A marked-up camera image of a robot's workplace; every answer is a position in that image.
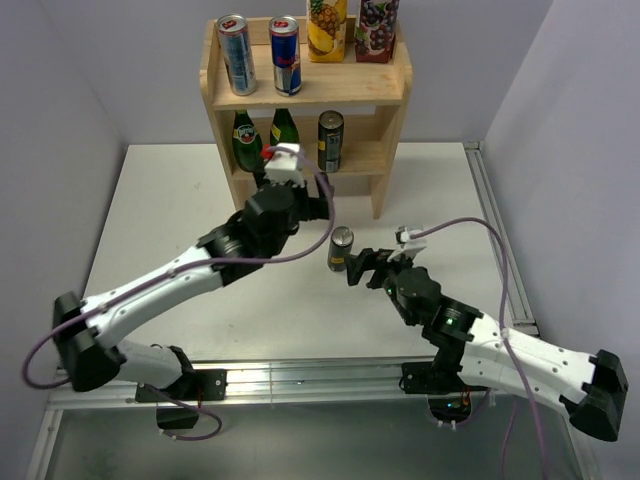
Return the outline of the red bull can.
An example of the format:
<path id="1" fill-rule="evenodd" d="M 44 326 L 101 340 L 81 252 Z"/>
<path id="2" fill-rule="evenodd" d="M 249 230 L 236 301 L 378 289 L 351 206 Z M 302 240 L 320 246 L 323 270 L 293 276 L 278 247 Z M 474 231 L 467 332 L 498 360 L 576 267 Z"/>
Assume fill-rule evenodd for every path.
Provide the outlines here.
<path id="1" fill-rule="evenodd" d="M 273 17 L 269 38 L 275 89 L 284 96 L 296 95 L 302 84 L 298 22 L 288 15 Z"/>
<path id="2" fill-rule="evenodd" d="M 216 21 L 217 34 L 230 88 L 235 95 L 247 96 L 257 89 L 247 20 L 229 14 Z"/>

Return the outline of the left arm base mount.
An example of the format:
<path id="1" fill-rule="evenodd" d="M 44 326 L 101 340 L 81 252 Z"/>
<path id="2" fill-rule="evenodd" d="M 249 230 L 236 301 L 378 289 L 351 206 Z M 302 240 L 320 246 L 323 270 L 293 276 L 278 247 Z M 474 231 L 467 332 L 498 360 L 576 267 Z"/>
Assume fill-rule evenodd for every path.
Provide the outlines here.
<path id="1" fill-rule="evenodd" d="M 176 387 L 159 389 L 148 384 L 138 384 L 134 402 L 156 406 L 156 425 L 161 435 L 173 441 L 204 441 L 217 436 L 223 429 L 222 419 L 208 409 L 205 403 L 224 400 L 226 387 L 225 369 L 205 369 L 189 374 Z M 201 417 L 213 420 L 214 430 L 207 434 L 188 435 Z"/>

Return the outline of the perrier lychee green bottle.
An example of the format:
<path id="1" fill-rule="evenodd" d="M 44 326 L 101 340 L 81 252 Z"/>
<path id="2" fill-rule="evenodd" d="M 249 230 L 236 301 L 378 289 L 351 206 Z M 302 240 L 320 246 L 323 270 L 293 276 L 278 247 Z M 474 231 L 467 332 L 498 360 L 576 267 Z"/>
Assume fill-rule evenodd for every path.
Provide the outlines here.
<path id="1" fill-rule="evenodd" d="M 232 150 L 239 168 L 246 172 L 262 170 L 263 143 L 246 110 L 236 110 L 232 130 Z"/>

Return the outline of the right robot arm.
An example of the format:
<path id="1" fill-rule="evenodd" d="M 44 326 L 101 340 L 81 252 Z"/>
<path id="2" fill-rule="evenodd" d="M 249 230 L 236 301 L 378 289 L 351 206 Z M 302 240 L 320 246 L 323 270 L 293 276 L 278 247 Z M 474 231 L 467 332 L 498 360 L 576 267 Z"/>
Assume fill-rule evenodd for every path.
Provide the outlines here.
<path id="1" fill-rule="evenodd" d="M 501 330 L 488 314 L 446 296 L 424 267 L 386 249 L 346 258 L 347 282 L 365 272 L 368 288 L 382 289 L 404 323 L 417 326 L 437 350 L 429 361 L 402 365 L 407 394 L 444 395 L 498 389 L 564 415 L 579 431 L 606 442 L 619 437 L 629 389 L 619 357 L 576 352 L 518 330 Z"/>

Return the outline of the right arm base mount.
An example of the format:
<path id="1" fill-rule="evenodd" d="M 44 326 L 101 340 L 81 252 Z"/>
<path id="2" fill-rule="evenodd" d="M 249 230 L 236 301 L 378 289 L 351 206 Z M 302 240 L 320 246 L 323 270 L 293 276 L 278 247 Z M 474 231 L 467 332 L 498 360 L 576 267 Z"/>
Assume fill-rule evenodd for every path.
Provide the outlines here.
<path id="1" fill-rule="evenodd" d="M 451 431 L 468 424 L 491 398 L 487 387 L 469 386 L 457 374 L 437 370 L 433 361 L 402 363 L 398 387 L 406 395 L 424 396 L 433 422 Z"/>

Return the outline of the green bottle yellow label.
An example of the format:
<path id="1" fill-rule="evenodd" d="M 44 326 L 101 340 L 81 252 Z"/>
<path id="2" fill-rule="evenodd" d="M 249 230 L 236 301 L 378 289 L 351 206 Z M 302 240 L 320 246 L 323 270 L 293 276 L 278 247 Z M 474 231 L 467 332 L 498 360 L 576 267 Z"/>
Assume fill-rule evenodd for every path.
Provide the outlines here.
<path id="1" fill-rule="evenodd" d="M 270 145 L 299 142 L 299 132 L 291 113 L 286 108 L 277 108 L 270 128 Z"/>

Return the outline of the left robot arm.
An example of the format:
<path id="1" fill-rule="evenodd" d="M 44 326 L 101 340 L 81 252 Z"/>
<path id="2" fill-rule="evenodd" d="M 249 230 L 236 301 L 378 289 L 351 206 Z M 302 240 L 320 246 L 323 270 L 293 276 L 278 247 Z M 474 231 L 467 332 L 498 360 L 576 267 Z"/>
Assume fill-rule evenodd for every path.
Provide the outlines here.
<path id="1" fill-rule="evenodd" d="M 172 399 L 195 386 L 196 373 L 176 346 L 145 346 L 128 335 L 146 322 L 205 293 L 252 274 L 267 263 L 284 263 L 281 252 L 301 223 L 331 220 L 328 179 L 316 179 L 312 197 L 297 170 L 268 166 L 242 209 L 200 237 L 195 245 L 156 270 L 109 292 L 80 299 L 73 292 L 53 304 L 53 342 L 67 382 L 76 392 L 112 380 L 149 384 Z"/>

